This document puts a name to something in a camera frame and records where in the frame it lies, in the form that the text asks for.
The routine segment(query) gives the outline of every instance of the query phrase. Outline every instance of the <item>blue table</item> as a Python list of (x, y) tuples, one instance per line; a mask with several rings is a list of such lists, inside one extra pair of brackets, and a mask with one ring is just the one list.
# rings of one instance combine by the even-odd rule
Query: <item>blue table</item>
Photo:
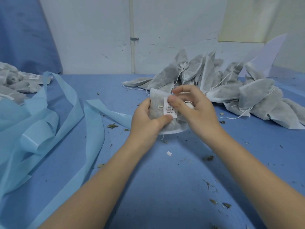
[[(81, 100), (101, 99), (108, 109), (132, 115), (146, 98), (145, 91), (122, 87), (121, 82), (138, 75), (64, 75)], [(292, 81), (297, 84), (300, 75)], [(284, 97), (305, 106), (305, 96), (286, 85)], [(48, 86), (48, 107), (66, 119), (72, 106), (54, 81)], [(223, 106), (216, 112), (234, 117)], [(255, 116), (225, 119), (223, 128), (256, 158), (289, 185), (305, 195), (305, 130), (288, 130)], [(129, 132), (103, 118), (105, 143), (92, 167), (106, 163), (122, 146)], [(0, 206), (0, 221), (8, 229), (26, 228), (85, 163), (85, 119), (47, 155), (32, 178), (7, 194)], [(133, 172), (106, 228), (265, 228), (254, 208), (232, 179), (219, 158), (191, 131), (161, 136)], [(203, 161), (214, 155), (213, 161)], [(212, 204), (214, 199), (219, 204)], [(232, 205), (223, 208), (222, 202)]]

